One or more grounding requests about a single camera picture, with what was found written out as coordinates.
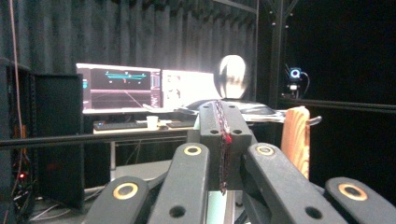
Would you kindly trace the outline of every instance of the metal ring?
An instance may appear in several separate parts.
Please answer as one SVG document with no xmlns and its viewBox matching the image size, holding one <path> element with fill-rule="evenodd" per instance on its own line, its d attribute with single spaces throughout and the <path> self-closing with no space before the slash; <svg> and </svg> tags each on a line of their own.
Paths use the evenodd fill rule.
<svg viewBox="0 0 396 224">
<path fill-rule="evenodd" d="M 131 192 L 126 193 L 126 194 L 121 194 L 120 190 L 125 187 L 131 187 L 132 188 Z M 138 189 L 139 189 L 139 187 L 135 183 L 123 183 L 123 184 L 118 185 L 113 190 L 113 196 L 114 196 L 114 198 L 116 198 L 118 200 L 127 200 L 127 199 L 134 197 L 136 195 Z"/>
<path fill-rule="evenodd" d="M 368 196 L 366 194 L 366 192 L 364 192 L 364 190 L 362 190 L 361 188 L 352 185 L 352 184 L 340 184 L 338 185 L 338 189 L 340 190 L 340 192 L 342 194 L 344 194 L 345 196 L 347 196 L 349 199 L 355 200 L 355 201 L 366 201 L 368 199 Z M 358 194 L 353 194 L 351 192 L 349 192 L 347 189 L 354 189 L 356 190 Z"/>
<path fill-rule="evenodd" d="M 256 149 L 260 154 L 264 156 L 271 156 L 275 153 L 274 149 L 268 146 L 258 146 L 256 147 Z"/>
<path fill-rule="evenodd" d="M 189 156 L 196 156 L 196 155 L 201 154 L 201 152 L 202 152 L 201 148 L 196 147 L 196 146 L 184 148 L 184 153 L 186 153 L 186 155 L 189 155 Z"/>
</svg>

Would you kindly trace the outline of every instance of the cable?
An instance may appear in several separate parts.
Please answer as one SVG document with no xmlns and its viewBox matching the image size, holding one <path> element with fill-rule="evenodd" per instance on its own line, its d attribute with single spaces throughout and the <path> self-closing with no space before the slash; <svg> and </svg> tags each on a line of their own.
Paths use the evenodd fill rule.
<svg viewBox="0 0 396 224">
<path fill-rule="evenodd" d="M 302 96 L 302 97 L 304 97 L 305 94 L 306 94 L 306 92 L 308 91 L 308 88 L 309 88 L 309 85 L 310 85 L 310 83 L 311 83 L 311 80 L 310 80 L 309 75 L 308 75 L 307 73 L 302 72 L 301 74 L 303 74 L 304 76 L 306 76 L 306 87 L 305 87 L 305 91 L 304 91 L 303 96 Z"/>
<path fill-rule="evenodd" d="M 30 219 L 30 221 L 42 221 L 42 220 L 48 220 L 48 219 L 52 219 L 52 218 L 56 218 L 56 217 L 61 217 L 61 216 L 66 215 L 66 214 L 69 213 L 70 211 L 71 211 L 71 209 L 67 209 L 67 210 L 64 211 L 63 213 L 57 214 L 57 215 L 52 216 L 52 217 L 42 217 L 42 218 L 37 218 L 37 219 L 34 219 L 34 220 Z"/>
<path fill-rule="evenodd" d="M 17 223 L 23 222 L 23 215 L 25 215 L 25 210 L 28 208 L 29 206 L 29 202 L 31 200 L 31 195 L 33 194 L 33 191 L 30 190 L 30 192 L 28 192 L 27 198 L 24 201 L 19 214 L 17 215 L 16 219 L 17 219 Z"/>
<path fill-rule="evenodd" d="M 32 217 L 29 221 L 34 221 L 34 220 L 38 219 L 39 217 L 41 217 L 41 216 L 43 216 L 44 214 L 48 213 L 50 210 L 52 210 L 53 208 L 56 208 L 57 206 L 59 206 L 58 203 L 55 204 L 55 205 L 53 205 L 53 206 L 51 206 L 51 207 L 49 207 L 49 208 L 47 208 L 46 210 L 44 210 L 44 212 L 38 214 L 37 216 Z"/>
<path fill-rule="evenodd" d="M 136 159 L 134 160 L 134 163 L 137 163 L 137 160 L 139 159 L 139 153 L 140 153 L 140 148 L 141 148 L 140 143 L 141 143 L 141 142 L 142 142 L 142 141 L 139 140 L 139 144 L 138 144 L 139 148 L 137 149 L 137 155 L 136 155 Z"/>
<path fill-rule="evenodd" d="M 94 192 L 92 195 L 87 196 L 87 197 L 84 199 L 84 202 L 87 202 L 89 199 L 91 199 L 91 198 L 93 198 L 93 197 L 99 195 L 99 194 L 105 189 L 105 187 L 106 187 L 106 186 L 103 186 L 102 188 L 99 188 L 99 190 L 97 190 L 96 192 Z M 41 212 L 40 214 L 36 215 L 35 217 L 30 218 L 29 221 L 40 221 L 40 220 L 48 220 L 48 219 L 52 219 L 52 218 L 56 218 L 56 217 L 61 217 L 61 216 L 64 216 L 64 215 L 66 215 L 67 213 L 69 213 L 69 212 L 71 211 L 71 209 L 67 209 L 66 211 L 64 211 L 64 212 L 62 212 L 62 213 L 60 213 L 60 214 L 54 215 L 54 216 L 52 216 L 52 217 L 42 217 L 42 218 L 39 218 L 39 217 L 43 216 L 44 214 L 48 213 L 50 210 L 56 208 L 57 206 L 59 206 L 58 203 L 55 204 L 55 205 L 53 205 L 53 206 L 51 206 L 51 207 L 49 207 L 49 208 L 47 208 L 46 210 L 44 210 L 44 211 Z"/>
<path fill-rule="evenodd" d="M 289 66 L 285 63 L 285 66 L 286 66 L 286 68 L 285 68 L 285 70 L 286 70 L 286 74 L 290 74 L 290 68 L 289 68 Z"/>
<path fill-rule="evenodd" d="M 16 32 L 15 32 L 15 20 L 14 20 L 14 2 L 13 0 L 9 0 L 9 16 L 11 18 L 11 32 L 12 32 L 12 44 L 13 44 L 13 52 L 14 52 L 14 64 L 15 64 L 15 85 L 16 85 L 16 91 L 17 91 L 17 112 L 18 112 L 18 122 L 19 122 L 19 128 L 20 128 L 20 137 L 22 137 L 22 118 L 21 118 L 21 96 L 20 96 L 20 81 L 19 81 L 19 71 L 18 71 L 18 55 L 17 55 L 17 37 L 16 37 Z M 15 189 L 18 186 L 18 176 L 20 176 L 21 173 L 21 163 L 22 163 L 22 150 L 20 153 L 20 161 L 19 161 L 19 168 L 18 168 L 18 174 L 17 178 L 15 179 L 15 184 L 14 187 L 11 191 L 11 198 L 13 198 Z M 7 211 L 5 213 L 3 223 L 7 223 L 7 218 L 8 218 L 8 213 L 9 213 L 9 207 L 11 204 L 8 206 Z"/>
<path fill-rule="evenodd" d="M 136 147 L 134 148 L 134 151 L 131 153 L 131 155 L 128 157 L 128 159 L 125 162 L 125 165 L 128 165 L 129 160 L 132 158 L 132 156 L 136 153 L 136 151 L 138 150 L 138 148 L 140 147 L 140 141 L 139 143 L 137 143 Z"/>
</svg>

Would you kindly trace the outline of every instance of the circular bolt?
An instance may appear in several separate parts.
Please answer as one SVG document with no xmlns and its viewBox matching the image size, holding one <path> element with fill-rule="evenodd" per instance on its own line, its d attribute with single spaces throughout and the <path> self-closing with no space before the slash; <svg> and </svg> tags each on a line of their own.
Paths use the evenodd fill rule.
<svg viewBox="0 0 396 224">
<path fill-rule="evenodd" d="M 134 197 L 138 189 L 135 183 L 123 183 L 113 190 L 113 197 L 118 200 L 127 200 Z"/>
<path fill-rule="evenodd" d="M 186 147 L 184 148 L 184 153 L 189 156 L 196 156 L 201 154 L 202 150 L 200 147 Z"/>
<path fill-rule="evenodd" d="M 366 201 L 368 199 L 368 196 L 363 189 L 352 184 L 340 184 L 338 185 L 338 190 L 340 190 L 340 192 L 349 199 L 355 201 Z"/>
<path fill-rule="evenodd" d="M 264 156 L 271 156 L 275 153 L 272 148 L 267 146 L 258 146 L 256 147 L 256 150 Z"/>
</svg>

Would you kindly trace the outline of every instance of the computer monitor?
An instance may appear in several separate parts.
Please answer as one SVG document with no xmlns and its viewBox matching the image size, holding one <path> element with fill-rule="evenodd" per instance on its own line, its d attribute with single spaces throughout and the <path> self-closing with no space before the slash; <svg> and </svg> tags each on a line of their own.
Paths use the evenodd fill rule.
<svg viewBox="0 0 396 224">
<path fill-rule="evenodd" d="M 84 114 L 144 112 L 162 106 L 161 69 L 77 63 Z"/>
<path fill-rule="evenodd" d="M 163 107 L 177 108 L 197 101 L 221 99 L 212 73 L 163 70 Z"/>
</svg>

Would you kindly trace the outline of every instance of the wooden object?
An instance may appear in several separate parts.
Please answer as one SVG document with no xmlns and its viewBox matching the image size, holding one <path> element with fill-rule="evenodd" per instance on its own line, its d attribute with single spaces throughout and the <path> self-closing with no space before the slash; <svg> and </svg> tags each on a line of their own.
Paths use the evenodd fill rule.
<svg viewBox="0 0 396 224">
<path fill-rule="evenodd" d="M 309 177 L 309 111 L 303 106 L 288 109 L 281 149 L 297 169 Z"/>
</svg>

